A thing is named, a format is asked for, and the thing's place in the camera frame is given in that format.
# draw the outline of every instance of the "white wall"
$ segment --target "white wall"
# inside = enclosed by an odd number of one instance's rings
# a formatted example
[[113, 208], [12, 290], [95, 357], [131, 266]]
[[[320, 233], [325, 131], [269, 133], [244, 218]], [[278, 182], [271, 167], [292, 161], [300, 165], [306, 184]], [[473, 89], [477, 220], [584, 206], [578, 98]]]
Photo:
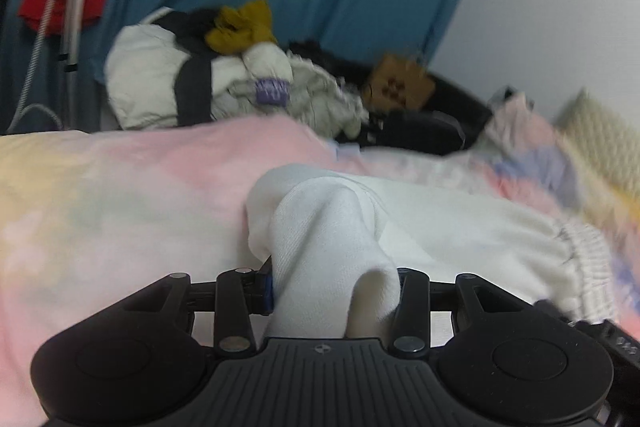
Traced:
[[585, 86], [640, 128], [640, 0], [461, 0], [431, 69], [552, 120]]

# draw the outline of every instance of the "tie-dye blanket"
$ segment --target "tie-dye blanket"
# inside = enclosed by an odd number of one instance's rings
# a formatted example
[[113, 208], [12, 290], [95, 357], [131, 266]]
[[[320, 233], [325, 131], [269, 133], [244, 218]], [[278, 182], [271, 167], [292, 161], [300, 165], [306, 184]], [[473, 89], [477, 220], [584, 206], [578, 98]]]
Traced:
[[539, 210], [577, 214], [600, 229], [612, 252], [620, 323], [640, 339], [640, 204], [596, 174], [523, 94], [496, 110], [476, 150], [491, 158], [486, 179], [504, 197], [522, 199], [535, 187]]
[[[435, 158], [328, 144], [287, 118], [151, 132], [0, 138], [0, 425], [39, 425], [29, 365], [51, 335], [174, 271], [257, 267], [244, 203], [271, 168], [302, 163], [496, 194], [553, 216], [535, 181], [471, 153]], [[195, 331], [207, 341], [210, 331]]]

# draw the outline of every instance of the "ribbed rubber surface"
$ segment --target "ribbed rubber surface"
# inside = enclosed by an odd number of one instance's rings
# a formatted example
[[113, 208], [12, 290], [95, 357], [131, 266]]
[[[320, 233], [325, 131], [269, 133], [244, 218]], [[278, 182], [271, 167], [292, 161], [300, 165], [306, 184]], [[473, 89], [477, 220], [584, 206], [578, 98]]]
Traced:
[[395, 359], [375, 339], [271, 339], [252, 359], [223, 362], [190, 404], [144, 427], [498, 425], [453, 400], [427, 364]]

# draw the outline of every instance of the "purple label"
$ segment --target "purple label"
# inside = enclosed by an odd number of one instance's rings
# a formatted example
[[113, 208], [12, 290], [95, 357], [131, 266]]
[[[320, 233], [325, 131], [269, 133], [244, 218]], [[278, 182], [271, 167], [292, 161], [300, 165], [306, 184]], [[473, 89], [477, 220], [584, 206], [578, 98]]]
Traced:
[[285, 107], [289, 102], [289, 83], [280, 78], [259, 78], [255, 81], [255, 102]]

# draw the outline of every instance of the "black device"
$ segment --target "black device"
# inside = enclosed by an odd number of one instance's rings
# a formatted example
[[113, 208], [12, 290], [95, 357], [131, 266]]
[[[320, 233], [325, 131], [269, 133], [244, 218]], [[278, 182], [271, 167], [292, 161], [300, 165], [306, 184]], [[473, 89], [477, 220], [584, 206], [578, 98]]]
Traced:
[[[472, 274], [451, 284], [398, 273], [386, 347], [258, 346], [249, 315], [273, 310], [269, 261], [216, 282], [168, 275], [37, 351], [31, 379], [47, 425], [595, 427], [603, 406], [616, 421], [608, 425], [637, 424], [625, 407], [637, 399], [638, 343], [614, 325], [580, 331]], [[190, 335], [198, 311], [215, 311], [212, 347]], [[431, 311], [451, 311], [445, 346], [430, 347]]]

